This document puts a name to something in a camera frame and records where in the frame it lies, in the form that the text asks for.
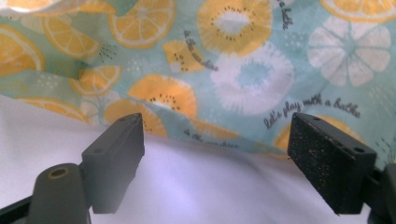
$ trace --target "kiwi slice print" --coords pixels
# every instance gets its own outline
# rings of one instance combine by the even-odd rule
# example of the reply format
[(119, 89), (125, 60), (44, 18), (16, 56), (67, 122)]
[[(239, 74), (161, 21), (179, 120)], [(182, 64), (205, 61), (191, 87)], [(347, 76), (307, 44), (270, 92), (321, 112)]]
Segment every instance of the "kiwi slice print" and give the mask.
[(204, 69), (200, 62), (204, 56), (197, 48), (190, 48), (185, 41), (173, 40), (163, 44), (166, 60), (174, 73), (189, 73)]
[(195, 118), (196, 99), (191, 87), (172, 77), (150, 74), (137, 81), (128, 95)]
[(167, 136), (163, 122), (158, 116), (145, 105), (134, 103), (127, 99), (118, 100), (108, 105), (104, 112), (104, 119), (107, 123), (113, 123), (124, 116), (141, 113), (143, 117), (143, 129), (147, 133), (159, 136)]
[(270, 1), (206, 0), (198, 10), (201, 41), (209, 51), (245, 56), (271, 35)]

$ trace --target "white surface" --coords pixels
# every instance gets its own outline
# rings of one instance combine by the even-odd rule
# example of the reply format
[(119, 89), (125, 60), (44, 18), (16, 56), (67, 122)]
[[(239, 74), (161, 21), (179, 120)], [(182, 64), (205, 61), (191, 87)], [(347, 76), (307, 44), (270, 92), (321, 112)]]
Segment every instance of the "white surface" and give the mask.
[[(80, 163), (104, 130), (0, 96), (0, 207), (52, 165)], [(367, 206), (335, 215), (291, 162), (149, 135), (145, 146), (118, 213), (93, 224), (367, 223)]]

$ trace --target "fabric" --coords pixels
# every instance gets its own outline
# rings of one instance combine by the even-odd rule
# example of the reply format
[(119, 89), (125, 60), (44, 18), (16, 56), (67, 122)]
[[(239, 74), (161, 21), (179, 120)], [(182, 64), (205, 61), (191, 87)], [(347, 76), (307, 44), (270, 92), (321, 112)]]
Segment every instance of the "fabric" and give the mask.
[(108, 125), (282, 155), (293, 112), (395, 162), (394, 1), (1, 1), (0, 92)]
[[(51, 166), (80, 164), (106, 129), (1, 95), (0, 105), (0, 208), (32, 195)], [(93, 224), (364, 224), (371, 210), (337, 216), (290, 161), (151, 134), (145, 148), (117, 213), (91, 210)]]

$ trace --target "white citrus slice print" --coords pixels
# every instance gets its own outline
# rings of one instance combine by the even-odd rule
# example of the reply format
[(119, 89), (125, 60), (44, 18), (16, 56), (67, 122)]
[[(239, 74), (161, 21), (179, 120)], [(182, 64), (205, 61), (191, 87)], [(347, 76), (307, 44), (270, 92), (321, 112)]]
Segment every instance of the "white citrus slice print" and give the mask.
[(291, 61), (270, 42), (243, 58), (221, 55), (216, 65), (210, 77), (222, 106), (246, 116), (273, 108), (294, 81)]
[(106, 94), (82, 95), (79, 109), (88, 118), (90, 124), (107, 125), (104, 119), (105, 109), (120, 99), (120, 94), (113, 90), (108, 90)]
[(175, 13), (175, 0), (139, 0), (126, 15), (108, 16), (108, 22), (111, 34), (124, 47), (148, 49), (168, 34)]
[(61, 17), (43, 18), (43, 28), (49, 42), (70, 57), (89, 58), (100, 48), (97, 41), (76, 30)]
[(204, 48), (242, 57), (271, 35), (271, 5), (262, 0), (206, 0), (198, 10), (197, 25)]
[(14, 28), (0, 24), (0, 76), (24, 69), (44, 70), (44, 57), (35, 44)]
[(396, 19), (395, 0), (320, 0), (334, 16), (346, 21), (384, 22)]
[(330, 17), (309, 37), (307, 56), (332, 84), (360, 86), (387, 68), (390, 45), (385, 26)]

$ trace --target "fruit pattern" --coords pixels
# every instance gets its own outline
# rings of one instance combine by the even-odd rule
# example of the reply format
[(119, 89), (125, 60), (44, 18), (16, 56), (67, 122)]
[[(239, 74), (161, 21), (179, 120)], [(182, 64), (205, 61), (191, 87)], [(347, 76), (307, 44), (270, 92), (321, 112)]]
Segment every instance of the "fruit pattern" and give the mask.
[(395, 162), (394, 0), (8, 0), (0, 15), (6, 96), (276, 157), (305, 112)]

